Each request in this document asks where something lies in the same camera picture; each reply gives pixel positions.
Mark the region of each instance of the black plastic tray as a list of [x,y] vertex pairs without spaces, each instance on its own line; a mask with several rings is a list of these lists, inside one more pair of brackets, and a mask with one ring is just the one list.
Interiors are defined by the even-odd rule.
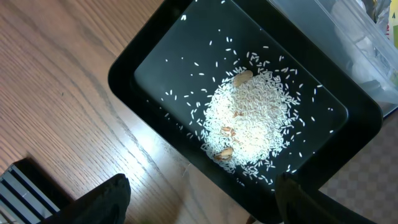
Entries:
[[[183,14],[187,16],[185,21],[180,19]],[[227,36],[233,41],[227,42]],[[235,49],[237,55],[225,51],[227,48]],[[287,66],[298,70],[298,75],[291,75],[287,81],[287,73],[280,75],[283,82],[289,82],[291,95],[297,90],[301,92],[301,105],[295,109],[306,122],[305,127],[299,121],[294,124],[294,132],[302,134],[273,159],[276,169],[266,172],[263,167],[262,174],[275,180],[290,164],[290,170],[297,169],[295,175],[301,183],[318,189],[377,134],[382,113],[370,97],[267,1],[227,0],[221,4],[214,0],[166,0],[115,61],[109,71],[109,85],[130,109],[248,212],[262,222],[279,223],[271,192],[273,185],[260,181],[255,184],[241,172],[226,173],[200,149],[202,142],[186,137],[186,133],[200,130],[195,121],[188,125],[192,107],[186,102],[192,106],[197,101],[201,105],[208,102],[206,96],[227,77],[225,71],[232,71],[238,58],[236,66],[250,69],[245,60],[247,51],[255,51],[263,60],[271,61],[269,70]],[[321,84],[313,103],[313,89]],[[165,94],[170,90],[173,97]],[[195,115],[197,118],[205,120],[202,112]],[[244,187],[236,182],[237,178]]]

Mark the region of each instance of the pile of rice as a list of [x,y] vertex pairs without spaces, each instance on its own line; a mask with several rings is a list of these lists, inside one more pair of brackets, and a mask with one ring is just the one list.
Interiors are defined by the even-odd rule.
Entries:
[[[244,70],[236,68],[235,72]],[[232,82],[233,77],[223,80],[204,112],[205,143],[201,147],[227,172],[234,172],[237,166],[262,165],[261,161],[269,164],[270,155],[275,157],[286,147],[283,132],[293,127],[290,109],[299,104],[284,91],[280,76],[272,72],[262,72],[239,87]],[[236,135],[225,136],[221,132],[225,127],[233,128]],[[215,160],[227,147],[233,148],[232,159]]]

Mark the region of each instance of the wood grain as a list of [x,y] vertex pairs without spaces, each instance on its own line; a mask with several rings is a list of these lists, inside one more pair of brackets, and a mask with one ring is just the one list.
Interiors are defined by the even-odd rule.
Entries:
[[73,198],[124,173],[126,223],[245,223],[108,87],[111,64],[160,3],[0,1],[0,170],[30,156]]

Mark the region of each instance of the plastic container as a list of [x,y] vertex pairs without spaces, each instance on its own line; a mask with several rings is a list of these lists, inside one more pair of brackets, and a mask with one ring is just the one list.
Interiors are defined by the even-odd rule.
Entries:
[[398,103],[398,50],[356,1],[269,1],[374,100]]

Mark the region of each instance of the tray rim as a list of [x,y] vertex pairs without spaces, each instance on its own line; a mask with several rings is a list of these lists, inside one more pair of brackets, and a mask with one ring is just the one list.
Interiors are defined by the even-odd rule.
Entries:
[[[137,35],[130,41],[127,47],[122,51],[120,56],[112,64],[109,75],[108,83],[111,91],[134,113],[136,113],[144,122],[146,122],[154,131],[161,135],[169,144],[186,157],[193,165],[197,166],[209,179],[212,180],[218,187],[225,191],[230,197],[237,201],[243,208],[256,217],[261,222],[279,223],[281,222],[279,212],[276,210],[276,201],[274,194],[269,198],[269,203],[274,204],[274,208],[267,206],[265,202],[263,205],[255,203],[253,206],[248,201],[248,195],[242,191],[242,188],[235,187],[235,182],[232,180],[220,180],[218,174],[223,172],[220,167],[214,162],[206,162],[198,164],[192,162],[190,157],[195,156],[195,153],[187,153],[182,151],[181,148],[189,144],[188,141],[178,142],[175,140],[174,134],[177,132],[165,129],[166,122],[164,119],[154,119],[154,113],[145,111],[145,101],[139,97],[127,97],[131,94],[130,90],[130,77],[134,74],[136,68],[147,57],[151,50],[157,45],[159,40],[167,33],[170,27],[179,19],[184,10],[191,4],[193,0],[165,0],[160,7],[151,16],[148,22],[142,27]],[[339,88],[328,87],[329,91],[347,108],[348,121],[345,126],[339,131],[341,136],[349,136],[353,131],[368,130],[365,135],[355,138],[358,141],[350,141],[343,138],[344,141],[337,141],[334,144],[327,145],[321,148],[321,153],[317,156],[311,157],[296,173],[295,175],[300,179],[300,182],[311,183],[311,187],[319,189],[326,181],[332,177],[345,163],[347,163],[356,153],[358,153],[381,129],[382,126],[382,112],[379,105],[374,102],[362,89],[360,89],[354,81],[350,79],[344,72],[342,72],[318,47],[310,42],[282,13],[280,13],[268,1],[248,1],[248,0],[234,0],[234,2],[255,22],[261,27],[266,27],[264,30],[272,36],[278,43],[290,54],[291,57],[296,59],[308,70],[315,78],[329,80],[331,77],[328,75],[320,75],[319,69],[316,66],[309,65],[305,59],[315,58],[318,62],[324,63],[326,68],[330,68],[326,73],[332,74],[333,72],[339,73],[338,80]],[[176,14],[174,9],[178,9],[180,14]],[[285,29],[278,29],[276,26],[286,26]],[[305,44],[293,46],[292,39],[286,38],[286,35],[294,35],[295,41],[302,41]],[[367,108],[367,113],[361,113],[356,108]],[[333,153],[334,147],[346,145],[348,148],[346,152]],[[325,162],[322,159],[335,160],[334,164]]]

